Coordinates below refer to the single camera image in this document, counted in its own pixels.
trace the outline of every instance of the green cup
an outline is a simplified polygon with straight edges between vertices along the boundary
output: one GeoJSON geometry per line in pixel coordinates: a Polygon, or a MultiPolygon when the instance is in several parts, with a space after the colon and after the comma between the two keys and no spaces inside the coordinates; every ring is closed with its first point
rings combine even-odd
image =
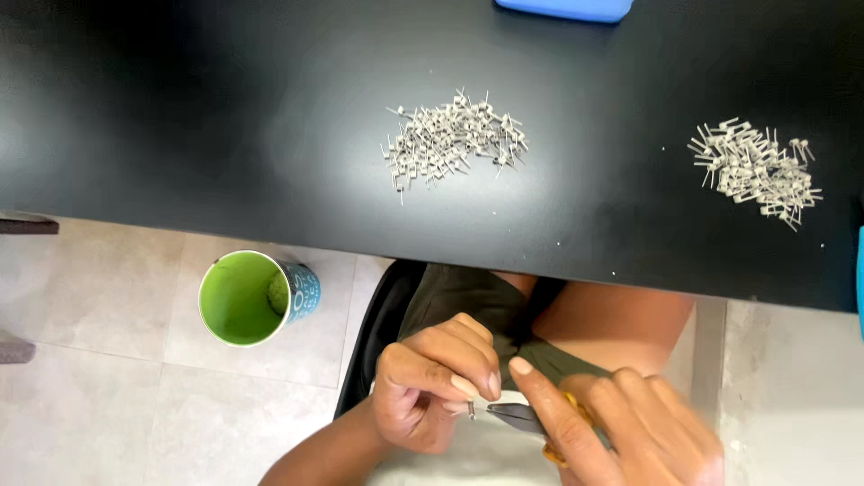
{"type": "Polygon", "coordinates": [[[318,277],[253,250],[219,258],[198,291],[201,320],[217,339],[249,347],[267,341],[286,323],[307,316],[321,298],[318,277]]]}

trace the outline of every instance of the hand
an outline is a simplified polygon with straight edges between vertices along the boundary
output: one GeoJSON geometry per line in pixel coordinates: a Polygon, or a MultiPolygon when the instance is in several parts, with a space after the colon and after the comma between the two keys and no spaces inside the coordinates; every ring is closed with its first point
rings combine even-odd
{"type": "Polygon", "coordinates": [[[501,397],[498,356],[492,333],[460,313],[384,348],[372,392],[378,432],[411,451],[444,452],[456,415],[478,394],[501,397]]]}
{"type": "Polygon", "coordinates": [[[607,451],[590,424],[555,386],[525,360],[510,370],[550,439],[567,459],[564,484],[723,484],[723,447],[717,436],[663,378],[643,379],[629,368],[612,379],[587,374],[560,386],[606,431],[607,451]]]}

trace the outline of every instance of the black table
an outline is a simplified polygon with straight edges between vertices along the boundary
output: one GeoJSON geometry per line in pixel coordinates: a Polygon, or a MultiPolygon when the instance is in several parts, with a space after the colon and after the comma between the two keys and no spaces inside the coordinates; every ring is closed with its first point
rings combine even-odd
{"type": "Polygon", "coordinates": [[[855,310],[864,17],[836,0],[637,0],[618,26],[487,0],[3,7],[0,208],[855,310]],[[524,122],[404,206],[384,106],[455,87],[524,122]],[[696,125],[808,138],[793,233],[701,189],[696,125]]]}

